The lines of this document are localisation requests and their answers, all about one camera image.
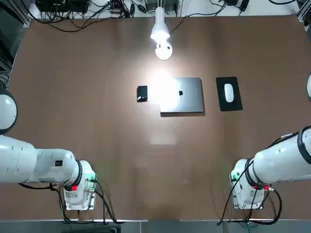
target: robotic arm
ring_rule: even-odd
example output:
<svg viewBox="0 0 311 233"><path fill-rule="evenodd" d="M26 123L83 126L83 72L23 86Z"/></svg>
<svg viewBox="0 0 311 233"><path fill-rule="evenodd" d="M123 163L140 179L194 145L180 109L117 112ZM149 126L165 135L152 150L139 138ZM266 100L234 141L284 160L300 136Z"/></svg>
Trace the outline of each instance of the robotic arm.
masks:
<svg viewBox="0 0 311 233"><path fill-rule="evenodd" d="M14 97L0 88L0 183L55 183L64 189L67 210L95 206L95 172L63 149L36 149L7 136L17 120Z"/></svg>
<svg viewBox="0 0 311 233"><path fill-rule="evenodd" d="M311 179L310 153L311 126L308 126L281 137L254 158L239 160L229 175L234 187L234 208L261 207L265 184Z"/></svg>

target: brown table surface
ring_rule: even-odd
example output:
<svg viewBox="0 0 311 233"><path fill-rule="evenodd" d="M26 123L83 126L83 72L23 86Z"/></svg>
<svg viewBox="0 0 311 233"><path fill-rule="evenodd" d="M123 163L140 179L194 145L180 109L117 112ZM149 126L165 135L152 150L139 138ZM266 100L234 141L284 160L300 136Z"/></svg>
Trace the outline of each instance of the brown table surface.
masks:
<svg viewBox="0 0 311 233"><path fill-rule="evenodd" d="M295 16L192 17L172 33L163 62L150 40L154 21L107 20L78 33L32 22L9 87L19 110L9 136L89 161L118 219L216 220L236 161L311 123L310 44ZM220 111L215 78L226 76L238 77L242 111ZM157 90L172 77L201 78L204 116L161 117ZM139 85L148 102L136 103ZM311 219L310 182L274 187L281 218ZM2 184L0 200L2 220L62 218L55 192ZM270 206L253 217L273 218ZM100 199L82 215L101 219Z"/></svg>

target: white mouse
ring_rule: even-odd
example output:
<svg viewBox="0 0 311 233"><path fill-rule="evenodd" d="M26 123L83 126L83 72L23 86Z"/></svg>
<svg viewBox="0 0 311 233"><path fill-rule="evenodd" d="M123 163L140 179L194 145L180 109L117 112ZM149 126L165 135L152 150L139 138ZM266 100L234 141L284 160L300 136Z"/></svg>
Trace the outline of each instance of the white mouse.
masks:
<svg viewBox="0 0 311 233"><path fill-rule="evenodd" d="M228 103L232 103L234 100L234 93L233 93L233 87L231 84L226 83L225 84L225 100Z"/></svg>

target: mouse pad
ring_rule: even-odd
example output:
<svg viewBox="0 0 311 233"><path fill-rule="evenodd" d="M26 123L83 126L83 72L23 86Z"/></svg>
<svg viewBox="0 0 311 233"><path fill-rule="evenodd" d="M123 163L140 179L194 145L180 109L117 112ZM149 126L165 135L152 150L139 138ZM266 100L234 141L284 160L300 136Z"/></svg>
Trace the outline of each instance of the mouse pad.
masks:
<svg viewBox="0 0 311 233"><path fill-rule="evenodd" d="M231 103L225 100L225 84L231 84L233 87L234 99ZM218 100L221 111L238 111L243 110L239 84L237 77L221 77L216 78L216 85L218 91Z"/></svg>

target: silver laptop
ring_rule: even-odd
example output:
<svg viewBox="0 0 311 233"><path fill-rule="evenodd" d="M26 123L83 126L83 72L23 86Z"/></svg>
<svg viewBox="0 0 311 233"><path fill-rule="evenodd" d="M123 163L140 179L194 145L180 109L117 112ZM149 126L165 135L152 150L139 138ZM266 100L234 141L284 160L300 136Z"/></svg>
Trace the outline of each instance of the silver laptop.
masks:
<svg viewBox="0 0 311 233"><path fill-rule="evenodd" d="M203 97L200 78L175 78L163 88L161 113L202 113Z"/></svg>

